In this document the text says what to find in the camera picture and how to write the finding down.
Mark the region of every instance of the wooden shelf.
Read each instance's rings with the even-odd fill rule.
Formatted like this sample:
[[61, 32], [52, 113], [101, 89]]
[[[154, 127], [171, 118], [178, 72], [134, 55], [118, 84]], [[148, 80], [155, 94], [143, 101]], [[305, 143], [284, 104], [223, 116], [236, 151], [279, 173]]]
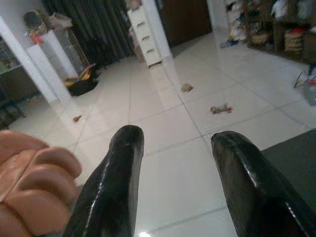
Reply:
[[[308, 19], [300, 19], [297, 17], [297, 0], [289, 1], [288, 12], [283, 19], [275, 19], [270, 15], [271, 8], [274, 4], [274, 0], [265, 0], [260, 5], [260, 15], [250, 16], [248, 9], [248, 3], [250, 0], [244, 0], [244, 12], [246, 20], [246, 34], [248, 39], [248, 47], [256, 50], [260, 50], [272, 55], [280, 56], [289, 60], [293, 60], [299, 63], [306, 63], [303, 61], [302, 55], [291, 54], [284, 52], [284, 33], [290, 27], [295, 26], [316, 26], [316, 17], [310, 16]], [[313, 0], [313, 8], [316, 10], [316, 0]], [[269, 49], [264, 46], [253, 45], [250, 24], [254, 22], [261, 22], [264, 30], [273, 30], [273, 44], [274, 48]]]
[[283, 58], [286, 58], [286, 59], [289, 59], [289, 60], [292, 60], [292, 61], [295, 61], [295, 62], [298, 62], [298, 63], [307, 64], [306, 62], [303, 61], [303, 59], [299, 55], [286, 53], [284, 51], [275, 52], [273, 49], [266, 48], [265, 46], [249, 45], [248, 47], [252, 48], [252, 49], [255, 49], [255, 50], [259, 50], [259, 51], [265, 52], [265, 53], [269, 53], [269, 54], [272, 54], [272, 55], [275, 55], [275, 56], [280, 56], [280, 57], [283, 57]]

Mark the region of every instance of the white pillar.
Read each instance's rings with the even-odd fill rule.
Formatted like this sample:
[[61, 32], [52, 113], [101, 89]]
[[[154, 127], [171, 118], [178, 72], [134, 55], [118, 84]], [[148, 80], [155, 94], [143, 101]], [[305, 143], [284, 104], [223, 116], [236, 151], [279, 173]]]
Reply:
[[48, 102], [52, 102], [57, 99], [56, 94], [48, 85], [46, 80], [38, 71], [37, 67], [31, 61], [30, 57], [26, 53], [26, 51], [22, 48], [21, 44], [15, 38], [7, 24], [4, 22], [2, 17], [0, 16], [0, 35], [5, 40], [7, 45], [10, 47], [11, 51], [14, 53], [15, 57], [22, 64], [23, 68], [30, 76], [38, 90], [42, 93], [44, 98]]
[[55, 69], [51, 65], [49, 59], [43, 52], [40, 45], [34, 45], [27, 49], [33, 62], [37, 65], [41, 74], [45, 77], [46, 81], [53, 89], [57, 97], [62, 101], [67, 101], [71, 98], [68, 89], [64, 86], [62, 80], [56, 73]]
[[150, 29], [155, 36], [162, 60], [171, 59], [173, 56], [170, 51], [155, 0], [144, 0], [143, 7], [150, 20]]

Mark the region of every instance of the clutter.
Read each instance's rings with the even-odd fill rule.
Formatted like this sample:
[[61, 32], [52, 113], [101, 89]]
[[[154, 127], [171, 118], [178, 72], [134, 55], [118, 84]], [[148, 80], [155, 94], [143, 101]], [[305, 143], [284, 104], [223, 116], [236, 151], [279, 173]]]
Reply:
[[71, 18], [57, 12], [49, 17], [49, 21], [55, 29], [67, 29], [73, 26]]
[[135, 10], [142, 5], [142, 0], [125, 0], [127, 9]]
[[312, 13], [313, 1], [312, 0], [299, 0], [297, 4], [298, 4], [297, 17], [303, 20], [307, 19]]
[[72, 96], [80, 96], [93, 90], [97, 84], [96, 64], [89, 65], [79, 77], [67, 78], [64, 85]]
[[181, 91], [182, 92], [190, 92], [191, 90], [193, 90], [193, 86], [191, 86], [190, 84], [186, 83], [181, 87]]
[[252, 35], [252, 43], [254, 45], [264, 45], [270, 38], [270, 34], [266, 31], [260, 31]]
[[78, 122], [79, 120], [80, 120], [80, 118], [82, 117], [82, 115], [80, 115], [80, 116], [77, 116], [77, 117], [74, 117], [73, 118], [73, 121], [74, 122]]
[[30, 34], [30, 37], [31, 37], [31, 40], [33, 41], [34, 45], [43, 43], [43, 40], [41, 39], [41, 37], [38, 33], [32, 33], [32, 34]]
[[42, 35], [51, 28], [48, 18], [41, 11], [29, 11], [25, 13], [24, 23], [29, 34]]
[[234, 45], [237, 45], [239, 43], [238, 40], [233, 40], [233, 39], [228, 39], [226, 42], [223, 42], [220, 44], [221, 48], [228, 48], [228, 47], [232, 47]]
[[244, 23], [241, 23], [237, 19], [231, 24], [230, 39], [233, 40], [245, 40], [246, 39], [246, 28]]
[[215, 107], [213, 106], [211, 108], [211, 112], [214, 114], [214, 115], [219, 115], [220, 113], [222, 112], [227, 112], [228, 114], [232, 113], [233, 112], [233, 108], [232, 107], [228, 107], [227, 103], [222, 105], [222, 106], [218, 106], [218, 107]]
[[310, 105], [316, 105], [316, 79], [309, 79], [304, 82], [303, 92], [305, 99]]
[[271, 15], [281, 18], [287, 14], [287, 0], [277, 0], [272, 7]]
[[302, 36], [307, 31], [305, 27], [297, 27], [293, 30], [288, 30], [284, 34], [285, 52], [300, 54], [303, 48]]

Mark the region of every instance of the tile grout line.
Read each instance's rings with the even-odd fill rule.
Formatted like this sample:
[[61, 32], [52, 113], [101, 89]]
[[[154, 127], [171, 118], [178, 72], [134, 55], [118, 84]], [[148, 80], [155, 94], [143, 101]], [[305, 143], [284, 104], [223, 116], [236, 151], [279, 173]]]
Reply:
[[148, 152], [148, 153], [144, 153], [144, 157], [148, 157], [148, 156], [151, 156], [151, 155], [155, 155], [155, 154], [157, 154], [157, 153], [159, 153], [159, 152], [162, 152], [162, 151], [164, 151], [164, 150], [169, 150], [169, 149], [171, 149], [171, 148], [178, 147], [178, 146], [180, 146], [180, 145], [182, 145], [182, 144], [184, 144], [184, 143], [191, 142], [191, 141], [193, 141], [193, 140], [195, 140], [195, 139], [198, 139], [198, 138], [202, 138], [202, 139], [203, 139], [202, 136], [198, 136], [198, 137], [194, 137], [194, 138], [191, 138], [191, 139], [186, 140], [186, 141], [183, 141], [183, 142], [177, 142], [177, 143], [175, 143], [175, 144], [172, 144], [172, 145], [169, 145], [169, 146], [160, 148], [160, 149], [158, 149], [158, 150], [155, 150], [155, 151], [152, 151], [152, 152]]
[[192, 123], [194, 124], [194, 126], [195, 126], [196, 130], [198, 131], [199, 135], [202, 137], [202, 134], [201, 134], [200, 130], [198, 129], [197, 124], [194, 122], [194, 120], [193, 120], [193, 118], [192, 118], [191, 114], [189, 113], [189, 111], [188, 111], [187, 107], [185, 106], [185, 104], [184, 104], [184, 102], [183, 102], [183, 100], [182, 100], [181, 96], [179, 95], [179, 93], [178, 93], [177, 89], [176, 89], [176, 88], [175, 88], [175, 86], [174, 86], [174, 83], [171, 81], [171, 79], [170, 79], [170, 77], [169, 77], [169, 75], [168, 75], [168, 73], [167, 73], [167, 71], [166, 71], [165, 67], [164, 67], [164, 66], [162, 66], [162, 67], [163, 67], [163, 70], [164, 70], [165, 74], [167, 75], [167, 77], [168, 77], [169, 81], [171, 82], [171, 84], [172, 84], [172, 86], [173, 86], [173, 89], [175, 90], [175, 92], [177, 93], [178, 97], [180, 98], [180, 101], [182, 102], [182, 105], [184, 106], [185, 110], [186, 110], [186, 111], [187, 111], [187, 113], [189, 114], [189, 117], [190, 117], [190, 119], [191, 119]]
[[275, 110], [280, 111], [282, 114], [284, 114], [286, 117], [288, 117], [289, 119], [291, 119], [292, 121], [294, 121], [294, 122], [297, 123], [298, 125], [303, 125], [303, 126], [306, 126], [306, 127], [308, 127], [308, 128], [310, 129], [310, 127], [309, 127], [308, 125], [306, 125], [306, 124], [304, 124], [304, 123], [298, 121], [297, 119], [291, 117], [290, 115], [288, 115], [286, 112], [284, 112], [284, 111], [282, 110], [283, 107], [285, 107], [285, 106], [287, 106], [287, 105], [290, 105], [290, 104], [292, 104], [292, 103], [289, 103], [289, 104], [287, 104], [287, 105], [284, 105], [284, 106], [282, 106], [282, 107], [279, 107], [279, 106], [276, 106], [275, 104], [273, 104], [272, 102], [268, 101], [268, 100], [267, 100], [266, 98], [264, 98], [263, 96], [259, 95], [257, 92], [255, 92], [255, 91], [251, 90], [250, 88], [246, 87], [245, 85], [243, 85], [243, 83], [241, 84], [241, 86], [242, 86], [243, 88], [249, 90], [250, 92], [252, 92], [252, 93], [255, 94], [256, 96], [258, 96], [258, 97], [261, 98], [262, 100], [266, 101], [268, 104], [272, 105], [272, 106], [275, 108]]
[[[131, 81], [131, 76], [130, 76], [130, 83], [129, 83], [129, 85], [130, 85], [130, 96], [129, 96], [129, 113], [128, 113], [128, 119], [127, 119], [127, 124], [130, 124], [131, 123], [131, 121], [130, 121], [130, 112], [131, 112], [131, 83], [132, 83], [132, 81]], [[111, 128], [109, 128], [109, 129], [107, 129], [107, 130], [105, 130], [105, 131], [102, 131], [102, 132], [100, 132], [100, 133], [96, 133], [94, 136], [96, 136], [96, 135], [100, 135], [100, 134], [102, 134], [102, 133], [105, 133], [105, 132], [108, 132], [108, 131], [110, 131], [110, 130], [112, 130], [112, 129], [114, 129], [114, 128], [116, 128], [117, 126], [114, 126], [114, 127], [111, 127]], [[78, 141], [77, 141], [77, 143], [76, 143], [76, 147], [77, 147], [77, 145], [78, 144], [80, 144], [80, 143], [82, 143], [82, 142], [86, 142], [86, 141], [88, 141], [88, 140], [90, 140], [90, 139], [92, 139], [92, 138], [94, 138], [94, 136], [93, 137], [89, 137], [89, 138], [86, 138], [86, 139], [83, 139], [83, 140], [81, 140], [80, 141], [80, 138], [81, 138], [81, 135], [80, 135], [80, 137], [79, 137], [79, 139], [78, 139]]]
[[196, 219], [202, 218], [202, 217], [210, 215], [210, 214], [214, 214], [214, 213], [220, 212], [220, 211], [225, 210], [225, 209], [227, 209], [227, 206], [226, 205], [221, 205], [220, 207], [215, 208], [213, 210], [210, 210], [210, 211], [207, 211], [207, 212], [204, 212], [204, 213], [201, 213], [201, 214], [197, 214], [197, 215], [194, 215], [194, 216], [190, 216], [190, 217], [185, 218], [183, 220], [172, 222], [170, 224], [158, 227], [158, 228], [153, 229], [153, 230], [149, 230], [149, 231], [147, 231], [147, 233], [153, 234], [153, 233], [156, 233], [156, 232], [159, 232], [159, 231], [162, 231], [162, 230], [166, 230], [166, 229], [169, 229], [169, 228], [172, 228], [172, 227], [184, 224], [184, 223], [192, 221], [192, 220], [196, 220]]
[[[95, 100], [94, 100], [93, 105], [95, 105], [95, 102], [98, 100], [98, 98], [99, 98], [99, 96], [100, 96], [100, 93], [101, 93], [101, 89], [99, 89], [99, 91], [97, 92], [97, 95], [96, 95], [96, 98], [95, 98]], [[87, 124], [87, 122], [88, 122], [88, 119], [89, 119], [89, 117], [90, 117], [90, 114], [91, 114], [92, 110], [93, 110], [93, 106], [91, 106], [91, 108], [90, 108], [90, 110], [89, 110], [89, 112], [88, 112], [88, 114], [87, 114], [85, 123], [84, 123], [84, 125], [82, 126], [82, 130], [81, 130], [81, 132], [80, 132], [80, 135], [79, 135], [79, 137], [78, 137], [78, 139], [77, 139], [77, 141], [76, 141], [76, 143], [75, 143], [74, 152], [75, 152], [75, 150], [76, 150], [76, 148], [77, 148], [77, 146], [78, 146], [79, 140], [80, 140], [80, 138], [81, 138], [81, 136], [82, 136], [82, 134], [83, 134], [84, 128], [85, 128], [85, 126], [86, 126], [86, 124]]]
[[[196, 53], [194, 53], [193, 51], [191, 51], [189, 48], [188, 48], [187, 50], [188, 50], [195, 58], [198, 58], [199, 60], [202, 60], [206, 65], [211, 66], [211, 67], [217, 69], [218, 71], [220, 71], [220, 72], [223, 73], [224, 75], [228, 76], [229, 78], [231, 78], [231, 79], [234, 80], [235, 82], [238, 82], [238, 84], [244, 83], [244, 82], [247, 82], [247, 81], [251, 81], [251, 80], [255, 80], [255, 79], [248, 79], [248, 80], [245, 80], [245, 81], [239, 81], [239, 80], [237, 80], [236, 78], [234, 78], [234, 77], [228, 75], [228, 74], [227, 74], [226, 72], [224, 72], [221, 68], [218, 68], [218, 67], [216, 67], [215, 65], [213, 65], [213, 64], [211, 64], [211, 63], [209, 63], [209, 64], [210, 64], [210, 65], [209, 65], [208, 63], [206, 63], [206, 59], [200, 57], [199, 55], [197, 55]], [[290, 65], [283, 66], [283, 67], [281, 67], [281, 68], [273, 69], [273, 70], [269, 71], [269, 73], [273, 73], [273, 72], [275, 72], [276, 70], [281, 70], [281, 69], [286, 68], [286, 67], [289, 67], [289, 66], [290, 66]]]

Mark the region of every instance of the white cabinet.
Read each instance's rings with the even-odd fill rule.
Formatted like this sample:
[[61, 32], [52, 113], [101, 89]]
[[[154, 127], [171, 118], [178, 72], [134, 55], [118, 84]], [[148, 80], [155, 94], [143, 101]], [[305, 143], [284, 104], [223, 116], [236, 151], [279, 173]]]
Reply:
[[161, 56], [150, 30], [150, 23], [142, 6], [128, 11], [129, 20], [134, 28], [137, 40], [148, 66], [161, 62]]

